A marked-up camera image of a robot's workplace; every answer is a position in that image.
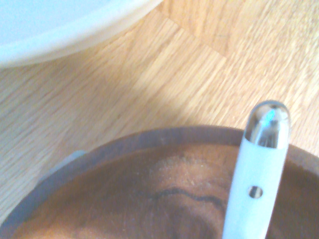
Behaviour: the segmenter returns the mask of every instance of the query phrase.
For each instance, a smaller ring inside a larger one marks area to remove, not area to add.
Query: wooden bowl
[[[40,182],[0,238],[219,239],[243,132],[198,126],[128,136]],[[319,237],[319,159],[294,146],[267,238]]]

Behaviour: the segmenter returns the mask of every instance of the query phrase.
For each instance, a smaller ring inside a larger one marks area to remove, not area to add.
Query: utensil handle
[[[264,239],[287,148],[262,147],[242,139],[230,189],[223,239]]]

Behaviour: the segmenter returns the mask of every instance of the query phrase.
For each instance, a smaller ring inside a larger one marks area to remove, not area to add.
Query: wooden table
[[[319,2],[166,0],[86,51],[0,70],[0,223],[70,153],[152,128],[244,128],[266,99],[319,155]]]

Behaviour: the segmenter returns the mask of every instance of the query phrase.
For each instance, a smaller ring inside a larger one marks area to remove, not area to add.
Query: chrome cap
[[[249,116],[244,137],[253,144],[268,148],[285,148],[290,136],[290,114],[277,101],[256,105]]]

